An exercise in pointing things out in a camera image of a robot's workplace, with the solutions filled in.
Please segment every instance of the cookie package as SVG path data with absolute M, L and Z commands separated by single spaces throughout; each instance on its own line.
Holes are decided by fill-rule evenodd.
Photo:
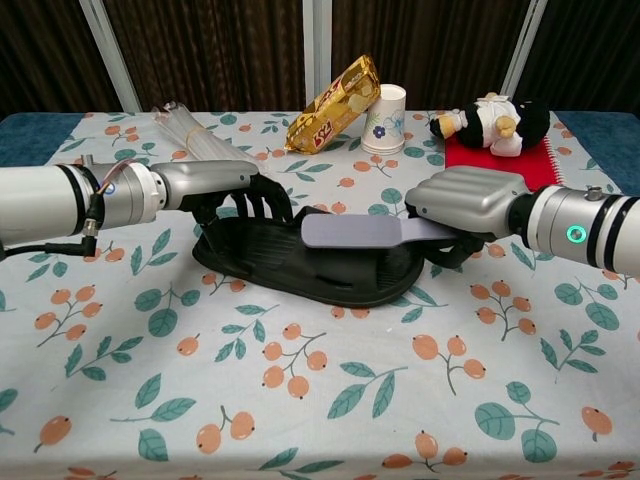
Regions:
M 371 57 L 362 55 L 298 115 L 287 131 L 285 148 L 318 153 L 379 96 L 378 72 Z

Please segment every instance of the floral tablecloth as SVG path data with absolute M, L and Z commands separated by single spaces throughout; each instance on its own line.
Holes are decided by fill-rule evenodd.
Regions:
M 301 156 L 282 148 L 295 113 L 195 115 L 296 211 L 402 216 L 444 165 L 427 112 L 390 157 L 359 147 L 362 118 Z M 617 191 L 552 124 L 567 185 Z M 87 114 L 50 163 L 82 153 L 190 159 L 150 114 Z M 95 259 L 0 264 L 0 478 L 640 478 L 639 279 L 513 237 L 345 310 L 208 271 L 197 234 L 161 212 L 102 232 Z

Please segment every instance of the white paper cup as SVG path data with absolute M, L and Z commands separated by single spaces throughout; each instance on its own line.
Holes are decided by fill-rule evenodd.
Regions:
M 398 85 L 380 85 L 380 97 L 369 107 L 360 145 L 365 152 L 391 155 L 404 145 L 407 92 Z

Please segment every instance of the plush toy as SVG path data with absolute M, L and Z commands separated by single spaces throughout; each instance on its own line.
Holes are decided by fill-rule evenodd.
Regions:
M 493 92 L 463 110 L 453 110 L 429 122 L 436 137 L 456 135 L 469 148 L 490 148 L 500 157 L 517 157 L 537 145 L 549 131 L 549 109 L 544 102 L 522 100 Z

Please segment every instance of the clear plastic bag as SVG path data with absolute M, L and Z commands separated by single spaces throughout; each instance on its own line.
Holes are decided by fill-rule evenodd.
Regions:
M 198 160 L 245 160 L 256 165 L 262 175 L 267 175 L 264 162 L 216 137 L 183 104 L 170 102 L 163 110 L 154 107 L 152 112 L 161 130 Z

